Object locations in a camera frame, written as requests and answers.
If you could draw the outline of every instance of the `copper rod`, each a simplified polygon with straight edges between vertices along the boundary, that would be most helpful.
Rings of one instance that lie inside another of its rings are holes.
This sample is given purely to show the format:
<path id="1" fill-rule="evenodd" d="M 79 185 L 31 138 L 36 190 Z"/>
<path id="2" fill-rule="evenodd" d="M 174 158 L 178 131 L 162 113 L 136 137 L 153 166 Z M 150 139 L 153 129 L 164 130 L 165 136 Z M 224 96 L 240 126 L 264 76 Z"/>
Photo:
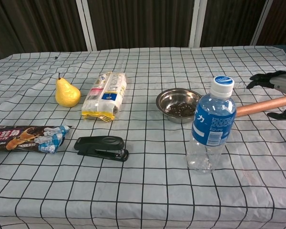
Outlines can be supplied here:
<path id="1" fill-rule="evenodd" d="M 278 107 L 286 106 L 286 96 L 277 98 L 277 99 L 271 99 L 255 104 L 250 104 L 246 106 L 240 106 L 236 109 L 236 117 L 241 117 L 245 115 L 251 115 L 254 113 L 258 113 L 261 111 L 267 111 L 271 109 L 275 109 Z"/>

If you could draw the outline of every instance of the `metal bowl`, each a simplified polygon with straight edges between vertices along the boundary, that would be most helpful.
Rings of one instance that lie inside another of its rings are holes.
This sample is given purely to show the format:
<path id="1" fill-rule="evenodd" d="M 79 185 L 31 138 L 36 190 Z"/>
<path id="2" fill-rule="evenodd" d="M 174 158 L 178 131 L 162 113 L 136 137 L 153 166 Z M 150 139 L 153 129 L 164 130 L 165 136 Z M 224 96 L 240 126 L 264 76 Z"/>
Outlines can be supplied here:
<path id="1" fill-rule="evenodd" d="M 170 106 L 173 104 L 186 103 L 196 108 L 201 95 L 192 90 L 184 88 L 173 88 L 161 92 L 156 99 L 158 109 L 174 123 L 188 123 L 194 119 L 194 114 L 187 117 L 179 117 L 169 114 Z"/>

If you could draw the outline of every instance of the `water bottle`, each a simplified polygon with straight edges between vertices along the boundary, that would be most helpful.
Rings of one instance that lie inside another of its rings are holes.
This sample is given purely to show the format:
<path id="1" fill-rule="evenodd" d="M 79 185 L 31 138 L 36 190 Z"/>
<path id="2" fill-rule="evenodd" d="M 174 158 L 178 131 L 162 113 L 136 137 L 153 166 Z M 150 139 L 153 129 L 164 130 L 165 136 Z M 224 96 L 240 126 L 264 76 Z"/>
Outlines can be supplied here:
<path id="1" fill-rule="evenodd" d="M 227 76 L 213 79 L 209 94 L 196 107 L 192 141 L 188 142 L 186 160 L 189 169 L 210 173 L 216 169 L 236 115 L 230 98 L 234 80 Z"/>

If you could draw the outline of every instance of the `yellow pear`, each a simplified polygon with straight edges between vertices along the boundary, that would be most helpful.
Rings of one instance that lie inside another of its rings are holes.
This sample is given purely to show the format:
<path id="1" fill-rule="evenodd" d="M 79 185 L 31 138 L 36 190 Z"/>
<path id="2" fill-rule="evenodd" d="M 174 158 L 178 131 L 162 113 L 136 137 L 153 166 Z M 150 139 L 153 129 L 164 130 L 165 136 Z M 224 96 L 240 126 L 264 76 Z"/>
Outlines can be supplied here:
<path id="1" fill-rule="evenodd" d="M 75 106 L 81 99 L 81 92 L 67 80 L 58 75 L 56 80 L 56 102 L 65 107 Z"/>

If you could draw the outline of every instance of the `curtain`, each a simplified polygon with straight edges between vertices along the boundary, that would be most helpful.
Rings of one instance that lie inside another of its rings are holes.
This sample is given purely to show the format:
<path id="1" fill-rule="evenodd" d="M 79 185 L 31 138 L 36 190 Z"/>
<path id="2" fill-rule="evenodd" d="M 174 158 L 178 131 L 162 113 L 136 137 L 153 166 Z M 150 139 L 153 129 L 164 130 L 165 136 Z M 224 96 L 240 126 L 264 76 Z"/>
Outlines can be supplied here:
<path id="1" fill-rule="evenodd" d="M 286 0 L 274 0 L 257 45 L 286 44 Z"/>
<path id="2" fill-rule="evenodd" d="M 265 0 L 208 0 L 201 46 L 249 45 Z"/>
<path id="3" fill-rule="evenodd" d="M 88 0 L 98 50 L 187 47 L 194 0 Z"/>
<path id="4" fill-rule="evenodd" d="M 75 0 L 0 0 L 0 59 L 86 50 Z"/>

